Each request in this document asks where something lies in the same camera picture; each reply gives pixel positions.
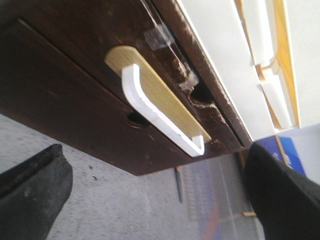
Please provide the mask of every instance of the white drawer handle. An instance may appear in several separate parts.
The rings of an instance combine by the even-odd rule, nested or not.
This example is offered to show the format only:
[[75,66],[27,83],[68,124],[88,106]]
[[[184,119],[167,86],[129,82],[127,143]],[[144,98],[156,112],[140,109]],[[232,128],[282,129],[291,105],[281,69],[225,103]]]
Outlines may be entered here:
[[162,111],[145,95],[140,83],[140,68],[132,64],[122,68],[122,88],[128,102],[149,122],[163,132],[191,157],[205,153],[204,137],[187,137]]

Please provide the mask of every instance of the wall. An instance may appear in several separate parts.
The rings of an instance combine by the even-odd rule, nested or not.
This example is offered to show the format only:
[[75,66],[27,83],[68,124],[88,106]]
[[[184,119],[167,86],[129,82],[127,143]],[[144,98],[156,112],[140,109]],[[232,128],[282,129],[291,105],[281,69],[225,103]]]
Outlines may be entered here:
[[292,138],[305,174],[320,184],[320,124],[283,132],[280,136]]

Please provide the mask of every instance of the scratched wood edge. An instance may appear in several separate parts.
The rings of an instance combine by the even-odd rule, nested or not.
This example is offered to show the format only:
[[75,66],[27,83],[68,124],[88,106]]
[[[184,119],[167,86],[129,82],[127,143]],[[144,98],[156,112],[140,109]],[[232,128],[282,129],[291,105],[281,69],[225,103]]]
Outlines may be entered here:
[[190,61],[197,69],[199,75],[208,86],[218,106],[228,119],[237,136],[242,141],[242,149],[248,149],[252,144],[244,124],[231,104],[217,74],[211,66],[201,44],[199,43],[190,24],[184,16],[176,0],[152,0],[157,11],[162,15],[164,21],[171,28],[180,46],[188,55]]
[[113,47],[107,52],[105,63],[120,77],[122,68],[137,64],[140,67],[141,87],[150,101],[189,138],[202,135],[206,143],[211,140],[211,136],[181,103],[137,49],[127,45]]

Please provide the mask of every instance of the drawer handle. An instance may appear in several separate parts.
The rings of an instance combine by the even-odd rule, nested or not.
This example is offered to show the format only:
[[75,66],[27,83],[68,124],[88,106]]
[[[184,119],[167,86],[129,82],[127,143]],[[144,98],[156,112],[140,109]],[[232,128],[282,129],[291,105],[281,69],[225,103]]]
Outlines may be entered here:
[[122,68],[122,88],[128,102],[188,155],[197,157],[205,153],[202,135],[190,139],[149,100],[141,87],[137,64]]

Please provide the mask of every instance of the concrete floor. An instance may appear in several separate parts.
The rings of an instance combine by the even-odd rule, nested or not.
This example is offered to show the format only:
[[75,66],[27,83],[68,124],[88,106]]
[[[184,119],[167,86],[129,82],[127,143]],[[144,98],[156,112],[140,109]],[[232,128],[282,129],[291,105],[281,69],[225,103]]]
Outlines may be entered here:
[[[59,141],[0,115],[0,173]],[[133,176],[63,144],[73,167],[69,200],[48,240],[257,240],[234,155]]]

